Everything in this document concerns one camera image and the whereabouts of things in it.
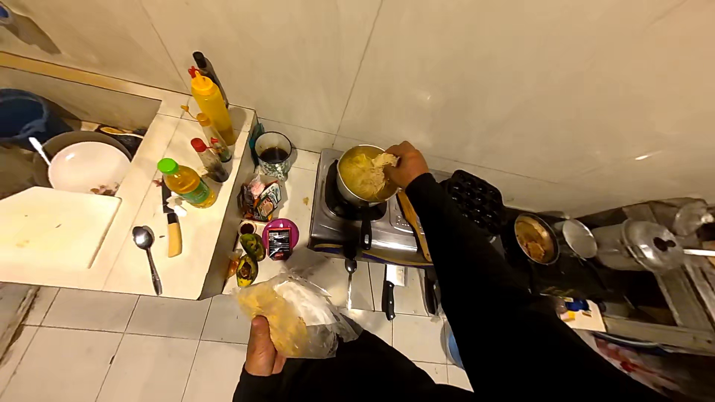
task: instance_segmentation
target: stainless steel stove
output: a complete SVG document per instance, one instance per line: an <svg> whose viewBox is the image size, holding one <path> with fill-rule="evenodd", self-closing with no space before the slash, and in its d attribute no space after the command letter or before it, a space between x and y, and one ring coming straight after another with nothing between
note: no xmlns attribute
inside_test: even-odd
<svg viewBox="0 0 715 402"><path fill-rule="evenodd" d="M315 193L313 194L308 247L318 252L331 254L332 257L343 258L342 251L347 245L357 248L356 260L413 267L431 266L432 264L428 263L418 250L412 228L402 216L397 197L392 197L387 201L384 215L382 215L382 211L376 212L376 215L381 215L381 217L372 221L373 243L371 249L367 251L360 249L358 245L360 221L346 219L338 216L335 212L335 205L339 204L340 200L336 201L333 198L341 198L341 196L337 192L337 185L333 178L335 173L330 174L329 172L331 165L336 163L341 155L342 152L335 149L324 149L320 153ZM430 172L438 182L451 176L450 173L437 170Z"/></svg>

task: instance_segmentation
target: food in pan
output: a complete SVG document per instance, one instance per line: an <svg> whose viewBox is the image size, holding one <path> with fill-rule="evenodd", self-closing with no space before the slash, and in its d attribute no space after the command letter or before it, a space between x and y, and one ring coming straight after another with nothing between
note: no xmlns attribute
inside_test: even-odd
<svg viewBox="0 0 715 402"><path fill-rule="evenodd" d="M521 249L532 260L546 264L554 259L553 239L539 221L522 215L514 224L514 233Z"/></svg>
<svg viewBox="0 0 715 402"><path fill-rule="evenodd" d="M396 166L397 163L397 157L391 154L382 153L375 158L358 154L343 160L338 169L347 188L358 197L369 200L385 186L384 166Z"/></svg>

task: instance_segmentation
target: condiment bottle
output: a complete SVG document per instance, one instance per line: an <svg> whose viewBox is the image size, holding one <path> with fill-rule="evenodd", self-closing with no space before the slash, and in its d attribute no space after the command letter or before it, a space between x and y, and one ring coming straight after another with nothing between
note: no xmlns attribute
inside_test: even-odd
<svg viewBox="0 0 715 402"><path fill-rule="evenodd" d="M221 85L221 81L219 80L219 77L216 75L216 71L214 71L214 66L211 64L209 59L207 59L202 52L194 52L192 54L194 57L194 60L196 61L197 67L199 67L199 71L201 72L201 75L204 77L208 77L211 81L214 82L219 87L219 91L221 91L221 97L224 100L224 104L226 107L228 107L228 98L226 97L226 91L223 90L223 86Z"/></svg>
<svg viewBox="0 0 715 402"><path fill-rule="evenodd" d="M206 171L208 172L208 176L211 177L211 180L219 183L228 180L228 172L224 169L223 165L221 165L219 157L208 149L200 138L192 139L191 146L194 147L196 153L199 154L199 158L204 164L204 167L206 167Z"/></svg>
<svg viewBox="0 0 715 402"><path fill-rule="evenodd" d="M211 123L226 144L235 144L236 134L233 132L231 117L229 117L228 109L221 98L219 87L211 79L196 72L196 76L191 79L191 95L196 99L201 111L211 119Z"/></svg>
<svg viewBox="0 0 715 402"><path fill-rule="evenodd" d="M216 152L216 155L219 156L221 162L230 161L233 156L231 154L231 150L228 149L223 137L221 137L218 131L216 131L216 129L211 125L211 119L209 119L206 114L199 113L196 115L196 120L198 120L201 128L204 130L204 135L206 136L206 140L209 142L209 146Z"/></svg>
<svg viewBox="0 0 715 402"><path fill-rule="evenodd" d="M181 166L171 158L157 163L164 174L164 182L169 190L181 195L189 204L198 208L208 208L216 202L216 193L190 167Z"/></svg>

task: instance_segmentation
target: green bottle cap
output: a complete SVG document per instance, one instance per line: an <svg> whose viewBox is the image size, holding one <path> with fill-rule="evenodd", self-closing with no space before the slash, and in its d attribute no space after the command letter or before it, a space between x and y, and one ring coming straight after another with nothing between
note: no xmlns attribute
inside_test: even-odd
<svg viewBox="0 0 715 402"><path fill-rule="evenodd" d="M175 173L179 170L179 164L172 158L164 158L160 160L159 163L157 163L157 167L161 173L166 174Z"/></svg>

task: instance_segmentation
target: plastic bag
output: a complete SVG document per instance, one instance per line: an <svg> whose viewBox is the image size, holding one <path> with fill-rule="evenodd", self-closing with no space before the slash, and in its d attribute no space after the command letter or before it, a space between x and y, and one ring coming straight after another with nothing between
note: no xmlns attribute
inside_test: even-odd
<svg viewBox="0 0 715 402"><path fill-rule="evenodd" d="M289 358L331 358L338 336L345 342L358 338L324 290L288 273L241 288L237 298L251 319L268 319L276 350Z"/></svg>

